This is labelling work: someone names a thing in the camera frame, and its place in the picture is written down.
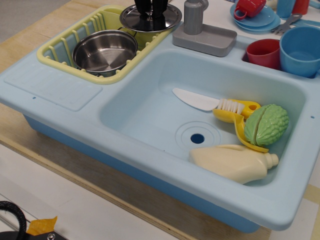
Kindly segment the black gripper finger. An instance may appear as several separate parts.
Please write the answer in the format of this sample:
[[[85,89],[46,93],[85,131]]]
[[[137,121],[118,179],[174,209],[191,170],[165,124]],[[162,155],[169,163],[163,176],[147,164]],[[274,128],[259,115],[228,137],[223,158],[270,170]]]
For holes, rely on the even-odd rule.
[[[152,17],[159,18],[166,10],[168,6],[168,0],[152,0]]]
[[[151,1],[150,0],[134,0],[137,11],[141,15],[147,15],[151,10]]]

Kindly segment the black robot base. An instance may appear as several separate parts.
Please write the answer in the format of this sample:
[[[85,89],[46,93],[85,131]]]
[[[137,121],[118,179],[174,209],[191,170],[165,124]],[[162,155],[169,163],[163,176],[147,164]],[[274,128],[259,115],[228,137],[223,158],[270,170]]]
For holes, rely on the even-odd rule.
[[[5,231],[0,233],[1,240],[66,240],[65,237],[56,233],[48,232],[39,235],[31,235],[26,233],[23,238],[18,238],[19,233],[17,231]]]

